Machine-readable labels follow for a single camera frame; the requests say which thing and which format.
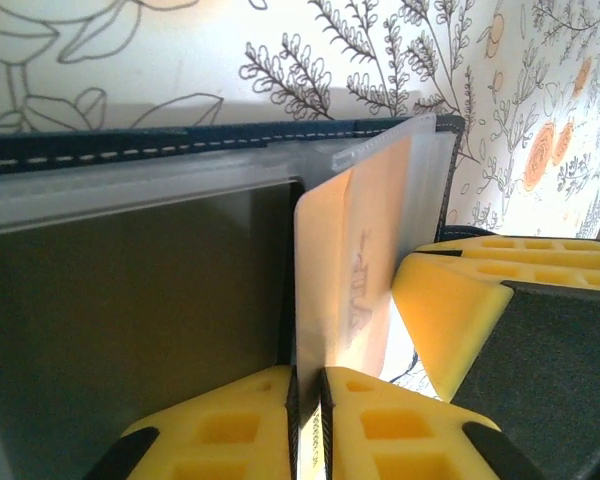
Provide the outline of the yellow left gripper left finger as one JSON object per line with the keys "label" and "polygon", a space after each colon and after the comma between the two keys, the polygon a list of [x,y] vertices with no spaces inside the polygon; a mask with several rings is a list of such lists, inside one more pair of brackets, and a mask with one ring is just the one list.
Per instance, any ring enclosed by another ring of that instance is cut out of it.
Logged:
{"label": "yellow left gripper left finger", "polygon": [[277,365],[128,427],[83,480],[297,480],[297,375]]}

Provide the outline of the cream credit card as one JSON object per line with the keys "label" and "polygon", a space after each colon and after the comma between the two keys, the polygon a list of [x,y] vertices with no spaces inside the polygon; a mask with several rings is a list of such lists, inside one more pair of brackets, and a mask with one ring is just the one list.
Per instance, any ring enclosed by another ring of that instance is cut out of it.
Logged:
{"label": "cream credit card", "polygon": [[324,465],[320,371],[382,371],[411,150],[406,138],[366,153],[296,207],[298,480],[316,480]]}

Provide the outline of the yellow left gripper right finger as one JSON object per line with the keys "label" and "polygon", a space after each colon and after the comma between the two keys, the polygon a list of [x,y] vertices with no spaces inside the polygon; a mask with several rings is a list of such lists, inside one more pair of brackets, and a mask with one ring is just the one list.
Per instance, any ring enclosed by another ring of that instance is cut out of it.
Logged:
{"label": "yellow left gripper right finger", "polygon": [[320,382],[326,480],[545,480],[481,414],[345,367]]}

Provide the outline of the dark blue card holder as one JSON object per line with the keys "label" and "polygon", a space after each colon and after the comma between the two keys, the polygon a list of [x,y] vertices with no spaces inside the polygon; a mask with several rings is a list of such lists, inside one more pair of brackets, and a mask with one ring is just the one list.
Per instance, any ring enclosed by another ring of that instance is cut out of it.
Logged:
{"label": "dark blue card holder", "polygon": [[0,480],[123,480],[141,418],[295,362],[294,216],[409,137],[439,237],[453,114],[0,135]]}

